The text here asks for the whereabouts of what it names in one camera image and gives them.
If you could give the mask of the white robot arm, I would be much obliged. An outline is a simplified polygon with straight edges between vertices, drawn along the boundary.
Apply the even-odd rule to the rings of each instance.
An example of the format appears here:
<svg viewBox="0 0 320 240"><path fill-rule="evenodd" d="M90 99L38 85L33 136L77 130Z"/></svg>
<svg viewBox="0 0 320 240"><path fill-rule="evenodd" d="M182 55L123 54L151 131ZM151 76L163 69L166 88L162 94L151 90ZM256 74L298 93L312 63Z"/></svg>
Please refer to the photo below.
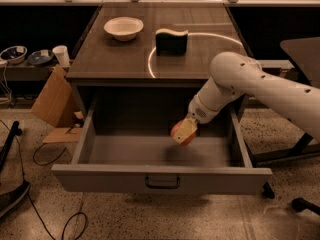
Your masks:
<svg viewBox="0 0 320 240"><path fill-rule="evenodd" d="M258 61L234 52L216 55L209 72L208 81L189 103L186 117L171 130L177 143L190 143L200 124L209 123L244 94L320 140L320 89L265 73Z"/></svg>

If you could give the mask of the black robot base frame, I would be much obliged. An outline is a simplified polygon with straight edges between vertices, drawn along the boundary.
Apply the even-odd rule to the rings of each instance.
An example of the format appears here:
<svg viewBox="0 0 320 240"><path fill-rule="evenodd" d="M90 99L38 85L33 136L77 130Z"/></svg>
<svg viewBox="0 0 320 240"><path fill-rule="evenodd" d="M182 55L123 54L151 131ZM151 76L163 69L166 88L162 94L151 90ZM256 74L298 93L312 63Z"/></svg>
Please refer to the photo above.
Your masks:
<svg viewBox="0 0 320 240"><path fill-rule="evenodd" d="M260 154L253 154L247 142L245 142L245 145L252 165L254 167L257 167L259 163L305 158L308 156L320 154L320 144L311 144L312 141L313 138L309 134L304 133L292 148ZM320 207L302 197L293 199L291 201L291 208L295 212L309 210L320 216Z"/></svg>

